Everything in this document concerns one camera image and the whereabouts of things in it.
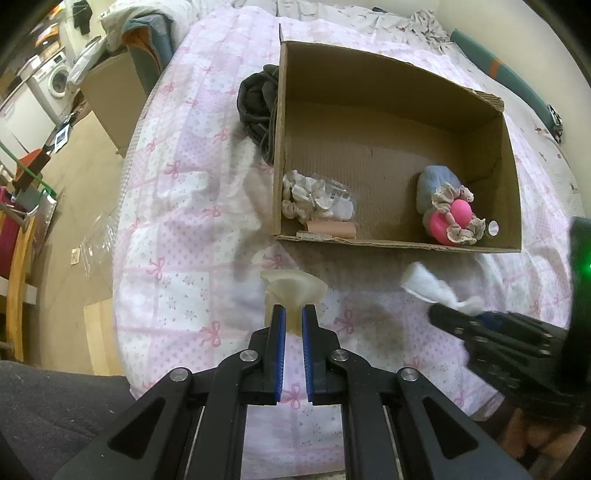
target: cardboard tube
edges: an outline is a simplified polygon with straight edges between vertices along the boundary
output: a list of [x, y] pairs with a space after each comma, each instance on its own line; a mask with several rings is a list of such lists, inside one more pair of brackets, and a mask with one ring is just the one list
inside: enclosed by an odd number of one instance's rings
[[310, 220], [306, 228], [312, 233], [324, 233], [339, 238], [356, 238], [357, 230], [353, 222], [335, 222], [332, 220]]

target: metal screw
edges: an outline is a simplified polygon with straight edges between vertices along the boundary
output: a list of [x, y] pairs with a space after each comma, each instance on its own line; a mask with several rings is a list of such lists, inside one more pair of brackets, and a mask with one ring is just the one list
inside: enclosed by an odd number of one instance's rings
[[349, 352], [347, 350], [342, 349], [342, 348], [337, 348], [336, 350], [332, 351], [332, 353], [330, 354], [330, 357], [335, 362], [345, 362], [346, 360], [349, 359]]
[[406, 367], [400, 371], [400, 377], [407, 382], [414, 382], [418, 378], [418, 372], [414, 368]]
[[170, 372], [170, 380], [173, 382], [183, 382], [189, 376], [186, 368], [175, 368]]
[[258, 353], [254, 350], [243, 350], [240, 352], [240, 360], [243, 362], [254, 362], [258, 358]]

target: cardboard box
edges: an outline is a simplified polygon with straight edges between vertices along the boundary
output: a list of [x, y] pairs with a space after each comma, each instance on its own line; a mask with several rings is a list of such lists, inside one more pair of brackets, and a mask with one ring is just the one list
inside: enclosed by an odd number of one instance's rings
[[84, 98], [122, 157], [144, 108], [144, 92], [129, 51], [92, 68], [80, 85]]
[[[281, 214], [282, 178], [296, 169], [348, 187], [356, 200], [354, 240], [316, 241], [442, 251], [518, 252], [521, 207], [504, 104], [412, 64], [349, 48], [281, 42], [275, 130], [273, 234], [303, 230]], [[446, 165], [474, 194], [475, 215], [499, 234], [474, 246], [429, 237], [416, 211], [417, 180]]]

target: wooden chair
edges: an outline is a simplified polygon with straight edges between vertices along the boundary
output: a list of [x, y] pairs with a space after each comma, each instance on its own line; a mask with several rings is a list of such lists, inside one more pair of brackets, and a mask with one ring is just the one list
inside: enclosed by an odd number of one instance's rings
[[37, 217], [29, 219], [26, 228], [21, 228], [14, 253], [6, 294], [6, 342], [0, 342], [0, 349], [8, 357], [18, 362], [24, 362], [24, 348], [22, 344], [22, 304], [27, 299], [27, 272], [33, 260], [33, 239], [37, 228]]

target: bed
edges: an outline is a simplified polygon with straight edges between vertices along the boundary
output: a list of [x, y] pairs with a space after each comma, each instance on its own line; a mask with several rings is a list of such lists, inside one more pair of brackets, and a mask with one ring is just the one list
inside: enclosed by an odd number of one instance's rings
[[[275, 242], [273, 170], [239, 123], [236, 94], [242, 79], [278, 63], [279, 23], [286, 39], [383, 54], [500, 96], [519, 177], [522, 253], [352, 255]], [[400, 289], [400, 274], [421, 261], [462, 299], [480, 294], [489, 310], [564, 326], [569, 218], [582, 212], [574, 177], [542, 122], [464, 57], [431, 13], [406, 18], [301, 0], [221, 5], [194, 24], [151, 92], [124, 166], [113, 313], [132, 393], [176, 366], [211, 368], [245, 348], [264, 324], [261, 271], [300, 268], [328, 283], [319, 322], [344, 348], [376, 367], [412, 365], [464, 412], [486, 415], [495, 391], [464, 368], [460, 342], [429, 325], [428, 305]], [[301, 351], [301, 338], [289, 335], [281, 403], [249, 409], [244, 479], [343, 469], [339, 409], [307, 403]]]

